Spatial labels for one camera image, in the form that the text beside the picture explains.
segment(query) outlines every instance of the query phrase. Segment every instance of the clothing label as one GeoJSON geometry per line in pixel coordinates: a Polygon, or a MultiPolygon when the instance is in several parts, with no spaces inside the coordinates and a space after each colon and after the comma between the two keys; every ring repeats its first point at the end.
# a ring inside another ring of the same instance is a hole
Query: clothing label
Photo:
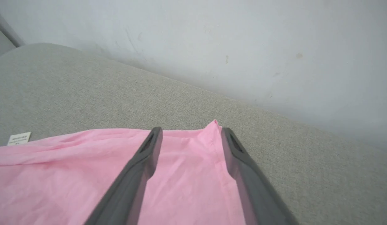
{"type": "Polygon", "coordinates": [[[30,135],[31,135],[31,132],[11,135],[7,145],[9,146],[9,145],[16,145],[16,144],[25,144],[28,142],[30,135]]]}

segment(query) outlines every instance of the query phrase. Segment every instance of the gray couch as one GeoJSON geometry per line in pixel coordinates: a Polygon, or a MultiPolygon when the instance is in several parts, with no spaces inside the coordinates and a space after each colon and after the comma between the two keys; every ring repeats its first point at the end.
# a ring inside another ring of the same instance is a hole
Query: gray couch
{"type": "Polygon", "coordinates": [[[301,224],[387,224],[387,151],[54,44],[0,57],[0,145],[93,128],[230,127],[301,224]]]}

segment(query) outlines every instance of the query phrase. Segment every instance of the white wall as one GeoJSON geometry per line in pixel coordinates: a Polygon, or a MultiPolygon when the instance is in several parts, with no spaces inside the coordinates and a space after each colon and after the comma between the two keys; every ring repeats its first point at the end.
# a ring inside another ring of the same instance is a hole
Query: white wall
{"type": "Polygon", "coordinates": [[[387,0],[0,0],[21,44],[101,54],[387,149],[387,0]]]}

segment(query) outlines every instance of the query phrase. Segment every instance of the pink garment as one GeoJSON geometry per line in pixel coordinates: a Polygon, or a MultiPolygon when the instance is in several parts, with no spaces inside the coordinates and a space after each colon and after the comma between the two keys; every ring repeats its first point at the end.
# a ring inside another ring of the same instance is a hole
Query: pink garment
{"type": "MultiPolygon", "coordinates": [[[[0,147],[0,224],[83,224],[148,134],[98,129],[0,147]]],[[[244,223],[217,121],[164,131],[138,224],[244,223]]]]}

